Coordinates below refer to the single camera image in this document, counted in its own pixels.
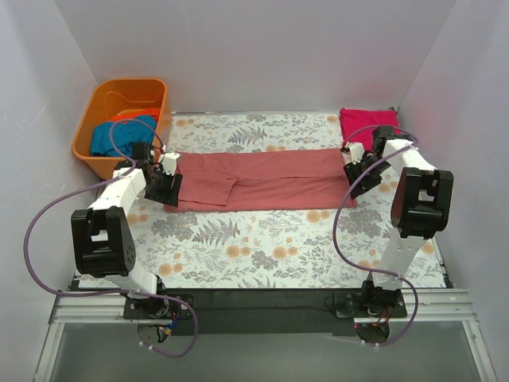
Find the magenta cloth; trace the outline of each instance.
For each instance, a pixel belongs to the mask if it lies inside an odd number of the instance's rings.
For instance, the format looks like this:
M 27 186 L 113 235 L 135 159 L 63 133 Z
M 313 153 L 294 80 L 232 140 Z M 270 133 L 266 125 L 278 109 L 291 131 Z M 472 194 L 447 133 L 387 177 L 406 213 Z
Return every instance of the magenta cloth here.
M 340 149 L 183 153 L 179 205 L 165 211 L 335 209 L 349 186 L 343 165 Z
M 356 109 L 341 109 L 340 110 L 340 125 L 341 134 L 343 139 L 362 127 L 372 125 L 390 125 L 399 127 L 398 113 L 394 110 L 356 110 Z M 367 129 L 361 131 L 351 142 L 361 142 L 365 150 L 373 150 L 373 138 L 371 136 L 372 130 Z

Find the white wall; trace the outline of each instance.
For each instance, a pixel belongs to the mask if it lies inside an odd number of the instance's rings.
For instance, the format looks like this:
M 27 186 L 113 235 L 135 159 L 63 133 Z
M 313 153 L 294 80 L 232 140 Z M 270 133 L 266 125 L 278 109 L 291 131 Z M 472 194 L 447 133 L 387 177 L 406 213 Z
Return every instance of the white wall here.
M 398 106 L 455 0 L 56 0 L 99 81 L 175 111 Z
M 21 246 L 32 216 L 58 195 L 96 181 L 71 140 L 96 81 L 51 0 L 0 1 L 0 380 L 33 379 L 54 296 L 29 277 Z M 41 219 L 36 270 L 65 288 L 74 268 L 70 216 L 91 195 Z
M 467 287 L 500 381 L 509 380 L 509 3 L 460 0 L 399 109 L 455 175 L 445 265 Z

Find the orange plastic basket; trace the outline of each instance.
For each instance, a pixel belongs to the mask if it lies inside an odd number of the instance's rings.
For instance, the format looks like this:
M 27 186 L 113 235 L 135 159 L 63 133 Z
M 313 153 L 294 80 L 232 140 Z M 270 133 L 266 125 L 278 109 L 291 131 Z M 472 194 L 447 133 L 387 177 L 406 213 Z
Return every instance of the orange plastic basket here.
M 111 179 L 120 157 L 92 157 L 90 144 L 92 132 L 99 124 L 116 115 L 158 107 L 161 109 L 156 132 L 164 143 L 168 142 L 172 116 L 169 109 L 168 88 L 156 78 L 122 78 L 100 84 L 88 102 L 87 110 L 81 119 L 80 127 L 72 141 L 72 152 L 86 162 L 102 179 Z M 153 145 L 161 144 L 154 138 Z

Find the blue towel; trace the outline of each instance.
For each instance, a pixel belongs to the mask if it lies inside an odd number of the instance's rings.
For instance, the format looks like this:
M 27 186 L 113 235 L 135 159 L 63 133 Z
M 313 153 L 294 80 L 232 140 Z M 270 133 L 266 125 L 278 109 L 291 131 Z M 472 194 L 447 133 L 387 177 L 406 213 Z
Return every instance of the blue towel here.
M 150 115 L 139 115 L 138 119 L 154 130 L 157 122 Z M 94 129 L 92 142 L 90 145 L 91 155 L 94 157 L 118 157 L 117 152 L 111 145 L 110 129 L 113 122 L 101 123 Z M 126 121 L 119 123 L 113 130 L 113 140 L 115 145 L 128 157 L 133 155 L 133 143 L 145 142 L 152 143 L 153 132 L 147 126 L 136 121 Z

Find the floral tablecloth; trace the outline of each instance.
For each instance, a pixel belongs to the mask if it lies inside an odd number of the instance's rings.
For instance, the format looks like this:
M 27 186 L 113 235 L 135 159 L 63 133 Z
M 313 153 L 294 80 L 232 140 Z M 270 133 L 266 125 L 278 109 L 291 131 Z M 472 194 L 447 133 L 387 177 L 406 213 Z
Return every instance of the floral tablecloth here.
M 338 147 L 334 115 L 174 116 L 168 150 L 250 153 Z M 358 264 L 376 266 L 389 240 L 389 212 L 398 177 L 357 199 L 340 218 L 340 246 Z M 332 246 L 334 210 L 185 212 L 168 214 L 140 199 L 128 216 L 137 261 L 167 287 L 359 287 L 367 273 L 344 263 Z M 444 287 L 433 244 L 407 273 L 416 287 Z M 80 276 L 80 287 L 114 287 Z

